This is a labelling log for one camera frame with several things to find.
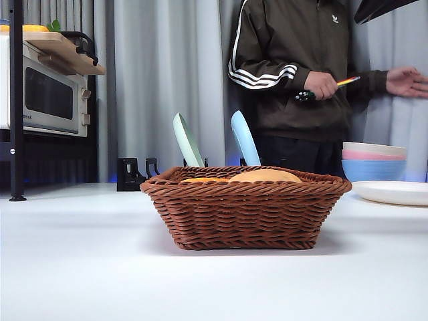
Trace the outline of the person's left hand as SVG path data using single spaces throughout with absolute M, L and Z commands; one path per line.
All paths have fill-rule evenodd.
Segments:
M 415 67 L 393 68 L 387 72 L 388 94 L 406 98 L 427 98 L 427 76 Z

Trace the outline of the person's right hand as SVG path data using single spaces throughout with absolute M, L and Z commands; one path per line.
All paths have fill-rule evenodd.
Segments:
M 338 85 L 331 74 L 310 71 L 304 83 L 304 90 L 312 92 L 316 100 L 327 100 L 337 92 Z

